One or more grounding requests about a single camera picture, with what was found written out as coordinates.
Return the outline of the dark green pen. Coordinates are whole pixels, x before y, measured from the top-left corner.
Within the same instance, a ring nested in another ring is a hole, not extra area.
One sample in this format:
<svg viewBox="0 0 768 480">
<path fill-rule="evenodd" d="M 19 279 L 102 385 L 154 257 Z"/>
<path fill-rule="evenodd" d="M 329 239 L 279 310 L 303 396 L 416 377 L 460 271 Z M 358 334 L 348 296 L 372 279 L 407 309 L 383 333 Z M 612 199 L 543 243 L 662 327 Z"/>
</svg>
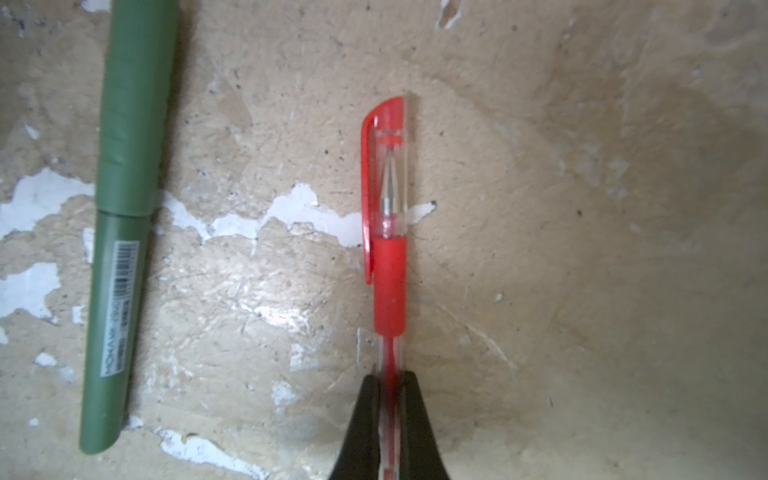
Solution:
<svg viewBox="0 0 768 480">
<path fill-rule="evenodd" d="M 123 429 L 175 61 L 176 1 L 115 1 L 100 108 L 79 448 Z"/>
</svg>

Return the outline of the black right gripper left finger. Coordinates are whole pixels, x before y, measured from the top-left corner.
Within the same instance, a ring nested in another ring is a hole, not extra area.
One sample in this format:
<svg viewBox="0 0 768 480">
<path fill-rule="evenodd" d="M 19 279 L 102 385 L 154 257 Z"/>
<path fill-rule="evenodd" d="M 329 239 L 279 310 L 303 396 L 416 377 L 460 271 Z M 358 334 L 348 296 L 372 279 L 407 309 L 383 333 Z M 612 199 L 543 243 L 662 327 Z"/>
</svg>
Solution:
<svg viewBox="0 0 768 480">
<path fill-rule="evenodd" d="M 380 468 L 380 380 L 366 375 L 329 480 L 377 480 Z"/>
</svg>

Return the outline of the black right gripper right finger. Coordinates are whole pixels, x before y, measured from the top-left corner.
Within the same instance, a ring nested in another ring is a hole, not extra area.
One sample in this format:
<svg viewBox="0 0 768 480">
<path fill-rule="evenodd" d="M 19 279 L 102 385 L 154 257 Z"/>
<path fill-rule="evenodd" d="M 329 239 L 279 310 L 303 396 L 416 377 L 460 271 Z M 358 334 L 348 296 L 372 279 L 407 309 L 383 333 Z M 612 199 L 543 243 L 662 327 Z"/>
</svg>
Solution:
<svg viewBox="0 0 768 480">
<path fill-rule="evenodd" d="M 399 393 L 399 478 L 449 480 L 429 420 L 417 376 L 404 371 Z"/>
</svg>

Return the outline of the red brown pen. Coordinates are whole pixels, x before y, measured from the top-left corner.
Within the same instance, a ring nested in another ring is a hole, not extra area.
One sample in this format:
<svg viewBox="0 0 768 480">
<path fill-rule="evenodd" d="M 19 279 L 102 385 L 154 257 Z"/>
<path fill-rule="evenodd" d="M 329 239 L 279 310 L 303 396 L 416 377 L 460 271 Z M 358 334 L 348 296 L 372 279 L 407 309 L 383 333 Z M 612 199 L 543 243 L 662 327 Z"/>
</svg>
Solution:
<svg viewBox="0 0 768 480">
<path fill-rule="evenodd" d="M 399 388 L 406 329 L 406 98 L 390 98 L 361 125 L 362 238 L 366 283 L 373 287 L 379 337 L 381 477 L 400 477 Z"/>
</svg>

